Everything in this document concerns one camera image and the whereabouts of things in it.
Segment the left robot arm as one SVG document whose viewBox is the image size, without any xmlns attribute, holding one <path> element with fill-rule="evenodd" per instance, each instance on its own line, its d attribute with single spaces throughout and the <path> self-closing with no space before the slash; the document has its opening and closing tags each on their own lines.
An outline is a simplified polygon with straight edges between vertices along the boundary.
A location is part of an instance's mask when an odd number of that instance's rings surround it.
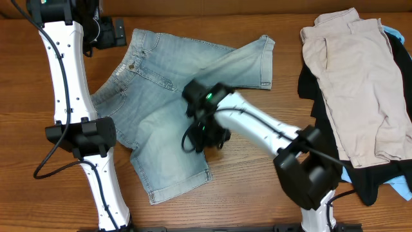
<svg viewBox="0 0 412 232">
<path fill-rule="evenodd" d="M 101 16 L 100 1 L 27 1 L 28 20 L 41 35 L 55 98 L 54 124 L 45 129 L 53 143 L 82 167 L 98 212 L 99 231 L 132 231 L 129 208 L 115 171 L 115 123 L 99 117 L 89 93 L 84 58 L 93 49 L 126 45 L 124 22 Z"/>
</svg>

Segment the light blue denim shorts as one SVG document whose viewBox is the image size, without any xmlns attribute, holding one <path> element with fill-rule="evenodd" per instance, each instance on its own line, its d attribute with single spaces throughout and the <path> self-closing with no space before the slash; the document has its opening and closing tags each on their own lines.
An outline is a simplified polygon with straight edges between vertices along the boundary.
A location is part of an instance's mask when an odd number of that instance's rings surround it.
<svg viewBox="0 0 412 232">
<path fill-rule="evenodd" d="M 182 97 L 196 79 L 235 88 L 272 86 L 275 42 L 267 35 L 234 49 L 207 41 L 133 31 L 121 63 L 92 95 L 100 117 L 115 122 L 118 141 L 131 149 L 130 161 L 148 194 L 159 204 L 212 180 L 203 153 L 186 153 L 183 137 L 191 124 Z"/>
</svg>

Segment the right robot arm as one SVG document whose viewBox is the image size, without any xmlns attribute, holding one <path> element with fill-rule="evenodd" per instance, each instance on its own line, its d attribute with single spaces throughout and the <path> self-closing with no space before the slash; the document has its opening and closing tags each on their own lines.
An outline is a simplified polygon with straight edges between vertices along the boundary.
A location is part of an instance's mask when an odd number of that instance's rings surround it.
<svg viewBox="0 0 412 232">
<path fill-rule="evenodd" d="M 267 115 L 221 82 L 207 88 L 192 80 L 183 89 L 193 123 L 183 134 L 192 151 L 222 148 L 233 131 L 272 159 L 283 191 L 302 211 L 303 231 L 335 231 L 332 200 L 344 164 L 333 157 L 321 132 L 300 129 Z"/>
</svg>

